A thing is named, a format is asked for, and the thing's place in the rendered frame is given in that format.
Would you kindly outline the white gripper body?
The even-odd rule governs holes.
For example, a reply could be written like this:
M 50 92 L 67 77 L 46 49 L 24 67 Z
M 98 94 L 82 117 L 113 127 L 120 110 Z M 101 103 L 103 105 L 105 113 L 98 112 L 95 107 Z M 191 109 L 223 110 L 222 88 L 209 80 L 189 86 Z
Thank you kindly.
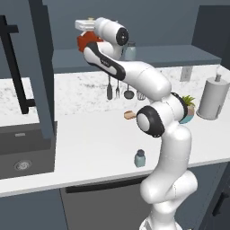
M 93 31 L 95 28 L 95 20 L 76 20 L 75 28 L 79 31 Z

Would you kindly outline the grey-blue shaker jar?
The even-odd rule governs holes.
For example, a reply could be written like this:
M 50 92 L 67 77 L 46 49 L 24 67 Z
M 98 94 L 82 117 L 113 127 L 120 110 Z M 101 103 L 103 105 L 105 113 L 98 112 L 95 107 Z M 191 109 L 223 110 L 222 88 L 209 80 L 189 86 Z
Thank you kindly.
M 125 59 L 127 61 L 134 61 L 136 59 L 137 49 L 136 43 L 134 41 L 130 41 L 125 50 Z

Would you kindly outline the dark blue cabinet door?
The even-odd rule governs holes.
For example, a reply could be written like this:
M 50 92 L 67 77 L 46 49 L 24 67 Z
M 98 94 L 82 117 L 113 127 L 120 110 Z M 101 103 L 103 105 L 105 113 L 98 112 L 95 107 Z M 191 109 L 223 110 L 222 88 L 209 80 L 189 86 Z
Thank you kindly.
M 42 135 L 55 136 L 54 125 L 54 71 L 52 65 L 53 42 L 48 7 L 42 0 L 29 0 L 31 21 L 35 37 L 35 73 L 32 90 L 40 120 Z
M 0 230 L 68 230 L 60 191 L 0 198 Z

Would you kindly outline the dark blue cabinet shelf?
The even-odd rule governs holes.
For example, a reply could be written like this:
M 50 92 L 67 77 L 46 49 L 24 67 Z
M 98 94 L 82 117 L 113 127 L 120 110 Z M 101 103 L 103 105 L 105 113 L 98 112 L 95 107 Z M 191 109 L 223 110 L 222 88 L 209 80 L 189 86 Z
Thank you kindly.
M 137 61 L 154 67 L 202 66 L 221 63 L 221 58 L 192 45 L 137 47 Z M 60 49 L 53 53 L 52 64 L 55 74 L 98 71 L 84 60 L 78 49 Z

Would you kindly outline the small grey-blue shaker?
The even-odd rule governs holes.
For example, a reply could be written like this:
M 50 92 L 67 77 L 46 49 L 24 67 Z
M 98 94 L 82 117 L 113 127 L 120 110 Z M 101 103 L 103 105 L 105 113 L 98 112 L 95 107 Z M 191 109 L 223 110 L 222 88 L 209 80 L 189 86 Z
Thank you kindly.
M 136 167 L 143 167 L 146 165 L 146 156 L 143 149 L 138 149 L 135 155 L 134 164 Z

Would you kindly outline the dark blue lower cabinet door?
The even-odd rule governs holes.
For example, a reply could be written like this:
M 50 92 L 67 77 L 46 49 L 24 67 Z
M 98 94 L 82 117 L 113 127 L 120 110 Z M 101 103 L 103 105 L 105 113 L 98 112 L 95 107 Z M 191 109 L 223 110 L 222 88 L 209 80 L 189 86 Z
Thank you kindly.
M 0 230 L 68 230 L 60 191 L 0 198 Z

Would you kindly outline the dark blue lower cabinet run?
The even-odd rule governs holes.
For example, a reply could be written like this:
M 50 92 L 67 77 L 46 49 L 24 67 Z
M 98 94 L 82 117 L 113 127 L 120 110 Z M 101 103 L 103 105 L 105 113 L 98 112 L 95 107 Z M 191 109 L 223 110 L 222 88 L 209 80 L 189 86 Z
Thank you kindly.
M 227 163 L 190 168 L 198 180 L 198 188 L 178 207 L 175 220 L 182 230 L 199 230 Z

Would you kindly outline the hanging black spatula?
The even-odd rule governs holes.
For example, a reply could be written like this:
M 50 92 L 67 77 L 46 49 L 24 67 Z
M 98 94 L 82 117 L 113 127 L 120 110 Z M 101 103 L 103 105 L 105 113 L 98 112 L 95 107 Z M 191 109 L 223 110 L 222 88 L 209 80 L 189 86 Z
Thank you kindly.
M 112 99 L 112 86 L 111 86 L 111 77 L 108 75 L 108 85 L 107 85 L 107 99 Z

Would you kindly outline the hanging black ladle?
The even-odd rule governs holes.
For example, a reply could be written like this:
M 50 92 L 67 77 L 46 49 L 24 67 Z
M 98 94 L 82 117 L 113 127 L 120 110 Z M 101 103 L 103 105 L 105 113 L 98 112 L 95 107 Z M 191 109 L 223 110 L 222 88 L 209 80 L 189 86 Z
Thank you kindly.
M 124 92 L 124 97 L 128 100 L 131 100 L 134 97 L 134 93 L 132 91 L 130 91 L 129 89 L 127 89 Z

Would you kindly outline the black sink tap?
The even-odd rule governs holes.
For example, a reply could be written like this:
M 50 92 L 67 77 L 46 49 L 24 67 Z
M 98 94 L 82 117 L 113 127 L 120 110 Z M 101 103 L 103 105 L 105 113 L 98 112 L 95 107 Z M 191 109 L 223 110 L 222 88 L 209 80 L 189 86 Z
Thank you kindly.
M 4 15 L 0 15 L 0 39 L 3 44 L 6 61 L 10 70 L 11 77 L 13 79 L 13 86 L 20 105 L 21 113 L 28 114 L 29 108 L 35 107 L 36 103 L 34 99 L 26 98 L 24 88 L 22 85 L 21 74 L 17 64 L 16 56 L 13 49 L 13 43 L 11 39 L 11 34 L 18 32 L 19 30 L 16 25 L 8 25 L 6 17 Z

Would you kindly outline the green plant in pot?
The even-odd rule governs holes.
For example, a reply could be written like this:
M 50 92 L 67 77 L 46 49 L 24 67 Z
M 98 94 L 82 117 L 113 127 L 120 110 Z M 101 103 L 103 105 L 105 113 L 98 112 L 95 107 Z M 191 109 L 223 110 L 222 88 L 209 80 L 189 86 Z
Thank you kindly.
M 190 95 L 183 96 L 182 99 L 184 100 L 184 102 L 186 103 L 187 108 L 188 108 L 187 116 L 180 121 L 181 124 L 185 124 L 185 123 L 188 123 L 192 120 L 194 113 L 195 113 L 195 104 L 193 102 L 194 97 L 192 97 Z

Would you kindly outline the grey paper towel roll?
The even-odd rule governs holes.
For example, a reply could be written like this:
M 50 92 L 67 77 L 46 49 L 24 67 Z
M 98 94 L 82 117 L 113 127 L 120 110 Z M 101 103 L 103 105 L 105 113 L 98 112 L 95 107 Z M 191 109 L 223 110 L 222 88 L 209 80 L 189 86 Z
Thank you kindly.
M 202 119 L 217 119 L 223 108 L 229 88 L 230 83 L 224 80 L 220 74 L 208 78 L 201 96 L 197 115 Z

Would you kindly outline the grey dishwasher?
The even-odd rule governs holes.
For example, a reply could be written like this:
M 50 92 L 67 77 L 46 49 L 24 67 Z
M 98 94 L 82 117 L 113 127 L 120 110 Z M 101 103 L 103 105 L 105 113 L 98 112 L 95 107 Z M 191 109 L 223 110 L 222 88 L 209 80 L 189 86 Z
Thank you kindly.
M 68 230 L 138 230 L 150 212 L 139 190 L 145 178 L 129 177 L 61 189 Z

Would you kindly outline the white wall outlet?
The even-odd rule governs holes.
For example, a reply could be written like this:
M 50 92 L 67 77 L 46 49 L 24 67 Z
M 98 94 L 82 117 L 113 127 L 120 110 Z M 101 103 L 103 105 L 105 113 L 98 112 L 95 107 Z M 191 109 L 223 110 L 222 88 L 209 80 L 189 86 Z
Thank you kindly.
M 181 70 L 181 82 L 189 82 L 193 66 L 184 66 Z

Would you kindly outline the dark blue wall cabinet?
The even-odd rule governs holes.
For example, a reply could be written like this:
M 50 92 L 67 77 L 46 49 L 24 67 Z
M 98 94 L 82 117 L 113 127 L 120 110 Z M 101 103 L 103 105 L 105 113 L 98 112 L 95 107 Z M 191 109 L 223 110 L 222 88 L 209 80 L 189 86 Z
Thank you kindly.
M 192 45 L 221 58 L 230 37 L 230 5 L 201 5 Z

